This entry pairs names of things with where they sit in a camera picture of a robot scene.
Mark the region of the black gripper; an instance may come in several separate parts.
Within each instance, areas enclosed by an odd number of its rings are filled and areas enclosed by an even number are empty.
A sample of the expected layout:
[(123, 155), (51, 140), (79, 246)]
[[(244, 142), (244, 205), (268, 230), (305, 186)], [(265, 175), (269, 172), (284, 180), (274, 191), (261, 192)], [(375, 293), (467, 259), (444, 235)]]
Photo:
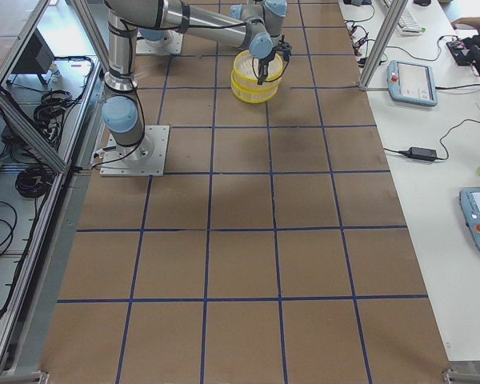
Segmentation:
[(269, 55), (266, 58), (262, 58), (258, 60), (258, 73), (257, 73), (257, 84), (262, 85), (263, 81), (266, 81), (269, 75), (269, 68), (270, 64), (276, 57), (279, 57), (281, 60), (284, 61), (284, 65), (282, 66), (282, 70), (280, 74), (276, 74), (273, 80), (279, 80), (286, 71), (290, 63), (291, 58), (291, 50), (292, 46), (286, 40), (284, 34), (281, 35), (280, 39), (278, 40), (277, 45), (272, 49)]

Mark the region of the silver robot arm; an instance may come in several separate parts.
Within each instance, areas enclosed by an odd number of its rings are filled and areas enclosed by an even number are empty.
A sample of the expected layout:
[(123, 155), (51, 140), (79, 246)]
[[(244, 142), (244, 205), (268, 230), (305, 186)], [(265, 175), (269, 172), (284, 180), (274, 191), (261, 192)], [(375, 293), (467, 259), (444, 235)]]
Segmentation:
[(284, 1), (253, 1), (233, 5), (228, 15), (184, 1), (107, 1), (109, 68), (102, 119), (116, 142), (120, 159), (145, 160), (152, 153), (135, 78), (137, 35), (155, 40), (169, 32), (189, 34), (247, 50), (258, 60), (255, 77), (267, 82), (276, 56), (290, 60), (291, 46), (282, 34)]
[(229, 16), (244, 22), (260, 22), (271, 37), (279, 36), (287, 14), (287, 2), (279, 0), (248, 1), (230, 7)]

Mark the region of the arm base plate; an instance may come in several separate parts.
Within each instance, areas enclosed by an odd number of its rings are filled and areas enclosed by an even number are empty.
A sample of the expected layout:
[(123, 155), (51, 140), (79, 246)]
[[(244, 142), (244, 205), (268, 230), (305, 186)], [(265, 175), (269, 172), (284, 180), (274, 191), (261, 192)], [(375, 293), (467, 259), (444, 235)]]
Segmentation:
[(108, 137), (108, 146), (114, 149), (104, 154), (104, 165), (100, 175), (103, 177), (143, 177), (163, 176), (166, 152), (170, 135), (169, 126), (147, 126), (145, 137), (140, 146), (129, 156), (131, 149), (118, 146), (112, 134)]
[(147, 31), (140, 30), (137, 36), (136, 54), (155, 56), (175, 56), (182, 51), (183, 35), (172, 30)]

